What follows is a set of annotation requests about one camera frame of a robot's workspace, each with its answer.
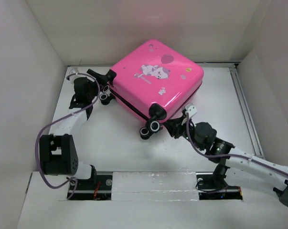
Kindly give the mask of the pink hard-shell suitcase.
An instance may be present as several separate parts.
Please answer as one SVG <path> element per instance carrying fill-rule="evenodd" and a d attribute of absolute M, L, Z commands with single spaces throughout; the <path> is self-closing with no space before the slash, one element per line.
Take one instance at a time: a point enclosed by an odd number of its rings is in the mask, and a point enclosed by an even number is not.
<path fill-rule="evenodd" d="M 158 40 L 148 40 L 99 77 L 103 105 L 116 99 L 145 124 L 142 139 L 163 124 L 196 93 L 203 82 L 203 69 Z"/>

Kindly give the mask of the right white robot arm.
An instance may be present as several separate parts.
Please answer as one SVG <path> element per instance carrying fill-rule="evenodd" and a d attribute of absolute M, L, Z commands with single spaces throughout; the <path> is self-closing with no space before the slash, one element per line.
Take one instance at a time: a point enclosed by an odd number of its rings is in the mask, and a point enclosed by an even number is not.
<path fill-rule="evenodd" d="M 288 166 L 240 150 L 218 138 L 217 131 L 207 122 L 194 124 L 189 117 L 180 117 L 164 126 L 171 137 L 184 137 L 199 155 L 217 165 L 212 183 L 218 189 L 246 187 L 275 197 L 288 207 Z"/>

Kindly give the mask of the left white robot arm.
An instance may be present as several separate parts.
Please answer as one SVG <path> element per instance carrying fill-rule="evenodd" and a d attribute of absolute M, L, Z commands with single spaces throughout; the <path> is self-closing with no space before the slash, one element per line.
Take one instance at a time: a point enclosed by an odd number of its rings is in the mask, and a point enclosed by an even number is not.
<path fill-rule="evenodd" d="M 71 73 L 67 80 L 74 86 L 68 113 L 57 120 L 59 126 L 51 134 L 39 134 L 35 154 L 42 175 L 68 175 L 93 189 L 97 185 L 96 169 L 79 161 L 73 133 L 91 116 L 107 78 L 89 69 L 86 73 Z"/>

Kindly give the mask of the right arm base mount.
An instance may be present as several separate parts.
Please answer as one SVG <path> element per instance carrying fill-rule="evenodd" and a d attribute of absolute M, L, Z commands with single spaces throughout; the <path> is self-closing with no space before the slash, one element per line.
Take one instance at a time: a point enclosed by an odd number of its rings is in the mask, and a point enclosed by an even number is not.
<path fill-rule="evenodd" d="M 199 173 L 196 175 L 195 185 L 199 200 L 243 200 L 241 188 L 216 184 L 212 179 L 212 173 Z"/>

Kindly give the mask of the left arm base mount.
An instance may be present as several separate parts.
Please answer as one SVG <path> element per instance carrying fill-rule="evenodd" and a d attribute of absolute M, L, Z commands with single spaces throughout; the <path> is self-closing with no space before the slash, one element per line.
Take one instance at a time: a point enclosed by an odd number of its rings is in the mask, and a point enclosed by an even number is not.
<path fill-rule="evenodd" d="M 96 181 L 78 180 L 76 190 L 69 200 L 111 200 L 113 173 L 97 173 Z"/>

